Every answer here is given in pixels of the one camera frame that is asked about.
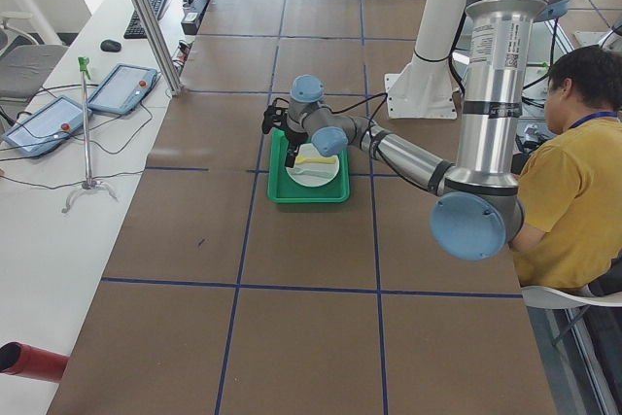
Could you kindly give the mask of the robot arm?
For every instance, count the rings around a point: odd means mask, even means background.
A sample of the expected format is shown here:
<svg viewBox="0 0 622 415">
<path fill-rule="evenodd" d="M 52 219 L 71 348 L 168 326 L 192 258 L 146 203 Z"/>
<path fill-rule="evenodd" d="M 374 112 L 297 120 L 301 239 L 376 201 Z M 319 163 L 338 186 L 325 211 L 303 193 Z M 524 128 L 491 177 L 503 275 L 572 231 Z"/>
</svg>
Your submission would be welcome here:
<svg viewBox="0 0 622 415">
<path fill-rule="evenodd" d="M 562 16 L 569 1 L 426 1 L 412 59 L 385 78 L 388 113 L 393 119 L 459 118 L 455 161 L 371 118 L 336 113 L 323 100 L 322 82 L 311 75 L 294 80 L 287 108 L 266 110 L 262 128 L 285 132 L 287 166 L 303 143 L 323 156 L 359 147 L 437 196 L 431 229 L 444 251 L 467 260 L 492 257 L 524 222 L 510 166 L 532 27 Z"/>
</svg>

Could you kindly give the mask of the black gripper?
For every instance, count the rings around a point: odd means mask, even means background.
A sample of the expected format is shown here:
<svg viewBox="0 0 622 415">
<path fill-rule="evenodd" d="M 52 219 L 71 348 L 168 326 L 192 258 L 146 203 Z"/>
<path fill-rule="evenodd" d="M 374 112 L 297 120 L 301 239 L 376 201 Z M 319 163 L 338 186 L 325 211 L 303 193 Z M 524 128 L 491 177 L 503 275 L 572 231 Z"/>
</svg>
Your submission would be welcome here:
<svg viewBox="0 0 622 415">
<path fill-rule="evenodd" d="M 302 144 L 307 142 L 306 132 L 297 132 L 288 127 L 284 129 L 285 136 L 289 142 L 287 147 L 285 166 L 287 168 L 293 168 L 295 159 L 298 157 Z"/>
</svg>

